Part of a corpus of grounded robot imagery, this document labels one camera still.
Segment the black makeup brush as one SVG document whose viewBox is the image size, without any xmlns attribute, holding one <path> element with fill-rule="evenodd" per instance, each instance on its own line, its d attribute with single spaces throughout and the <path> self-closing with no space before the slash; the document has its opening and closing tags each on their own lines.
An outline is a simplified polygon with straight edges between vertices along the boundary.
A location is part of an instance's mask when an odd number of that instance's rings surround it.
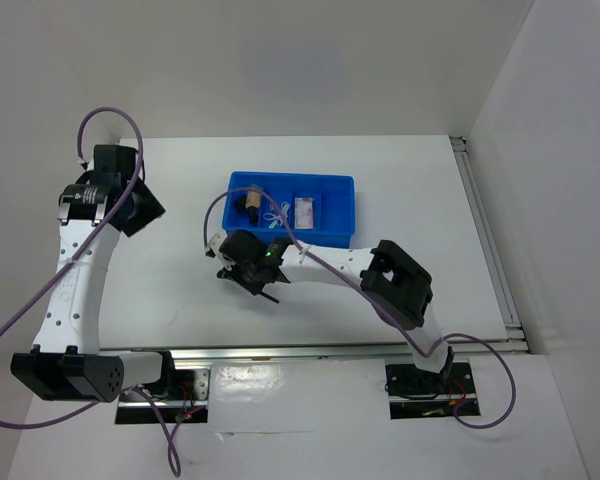
<svg viewBox="0 0 600 480">
<path fill-rule="evenodd" d="M 265 298 L 266 300 L 273 302 L 274 304 L 280 304 L 280 301 L 278 299 L 274 298 L 273 296 L 271 296 L 265 292 L 260 292 L 259 295 L 262 296 L 263 298 Z"/>
</svg>

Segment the purple eyelash curler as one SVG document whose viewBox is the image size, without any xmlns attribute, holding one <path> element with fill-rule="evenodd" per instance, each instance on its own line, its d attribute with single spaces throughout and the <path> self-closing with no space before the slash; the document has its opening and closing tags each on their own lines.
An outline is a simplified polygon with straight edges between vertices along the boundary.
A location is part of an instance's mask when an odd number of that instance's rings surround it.
<svg viewBox="0 0 600 480">
<path fill-rule="evenodd" d="M 273 204 L 269 204 L 269 209 L 263 214 L 263 220 L 269 229 L 280 227 L 285 221 L 288 220 L 289 211 L 289 202 L 282 202 L 278 207 L 275 207 Z"/>
</svg>

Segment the clear packet with print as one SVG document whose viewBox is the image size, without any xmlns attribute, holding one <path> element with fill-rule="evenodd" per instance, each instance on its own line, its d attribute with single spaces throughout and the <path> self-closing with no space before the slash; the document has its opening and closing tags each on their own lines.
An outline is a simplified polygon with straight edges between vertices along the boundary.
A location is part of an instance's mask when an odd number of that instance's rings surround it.
<svg viewBox="0 0 600 480">
<path fill-rule="evenodd" d="M 311 197 L 294 199 L 294 228 L 297 230 L 314 228 L 314 200 Z"/>
</svg>

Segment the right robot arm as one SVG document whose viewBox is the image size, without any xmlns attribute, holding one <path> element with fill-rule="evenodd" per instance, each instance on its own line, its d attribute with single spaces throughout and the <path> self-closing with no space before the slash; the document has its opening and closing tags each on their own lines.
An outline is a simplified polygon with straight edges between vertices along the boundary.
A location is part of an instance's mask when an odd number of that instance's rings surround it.
<svg viewBox="0 0 600 480">
<path fill-rule="evenodd" d="M 421 388 L 437 392 L 449 383 L 454 352 L 431 313 L 432 277 L 395 242 L 351 249 L 277 237 L 267 244 L 250 231 L 237 230 L 214 235 L 205 254 L 222 264 L 218 278 L 254 296 L 267 297 L 264 289 L 274 283 L 352 288 L 384 323 L 405 336 Z"/>
</svg>

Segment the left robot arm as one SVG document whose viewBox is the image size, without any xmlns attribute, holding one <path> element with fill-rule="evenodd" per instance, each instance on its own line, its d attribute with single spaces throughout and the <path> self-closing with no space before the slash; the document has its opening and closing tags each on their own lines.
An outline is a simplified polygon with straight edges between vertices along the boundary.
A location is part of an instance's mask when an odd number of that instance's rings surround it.
<svg viewBox="0 0 600 480">
<path fill-rule="evenodd" d="M 111 402 L 142 385 L 156 399 L 176 390 L 168 355 L 108 354 L 100 348 L 99 319 L 109 263 L 122 235 L 132 236 L 165 212 L 141 179 L 132 176 L 137 152 L 97 145 L 93 166 L 59 197 L 60 279 L 27 353 L 13 355 L 11 373 L 46 401 Z"/>
</svg>

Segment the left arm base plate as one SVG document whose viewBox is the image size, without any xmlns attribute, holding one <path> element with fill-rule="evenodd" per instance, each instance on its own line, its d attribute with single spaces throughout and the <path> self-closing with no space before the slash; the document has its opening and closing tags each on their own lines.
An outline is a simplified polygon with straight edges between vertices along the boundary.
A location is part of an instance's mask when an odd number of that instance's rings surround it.
<svg viewBox="0 0 600 480">
<path fill-rule="evenodd" d="M 168 386 L 145 388 L 168 426 L 177 423 L 205 424 L 208 422 L 208 400 L 211 388 L 211 369 L 196 366 L 176 369 Z M 158 424 L 149 402 L 141 395 L 129 392 L 120 397 L 116 409 L 116 425 Z"/>
</svg>

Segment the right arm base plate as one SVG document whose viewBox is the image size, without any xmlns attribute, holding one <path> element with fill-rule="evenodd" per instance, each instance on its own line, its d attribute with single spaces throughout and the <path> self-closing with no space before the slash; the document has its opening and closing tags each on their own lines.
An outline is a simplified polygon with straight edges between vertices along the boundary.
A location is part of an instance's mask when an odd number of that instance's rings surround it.
<svg viewBox="0 0 600 480">
<path fill-rule="evenodd" d="M 426 378 L 413 364 L 388 364 L 385 373 L 392 420 L 453 417 L 457 406 L 460 416 L 481 414 L 468 362 L 454 363 L 442 384 Z"/>
</svg>

